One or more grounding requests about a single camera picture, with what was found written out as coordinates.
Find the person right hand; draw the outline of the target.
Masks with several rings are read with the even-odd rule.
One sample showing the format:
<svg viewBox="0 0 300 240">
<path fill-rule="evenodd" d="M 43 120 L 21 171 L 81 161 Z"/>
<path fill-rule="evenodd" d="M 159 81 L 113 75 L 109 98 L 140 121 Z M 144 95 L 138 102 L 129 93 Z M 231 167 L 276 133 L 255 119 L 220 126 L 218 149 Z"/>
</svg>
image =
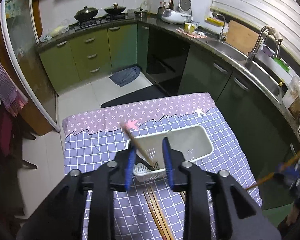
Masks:
<svg viewBox="0 0 300 240">
<path fill-rule="evenodd" d="M 291 225 L 295 224 L 298 218 L 300 217 L 300 209 L 293 204 L 290 210 L 290 213 L 286 218 L 278 225 L 279 229 L 288 228 Z"/>
</svg>

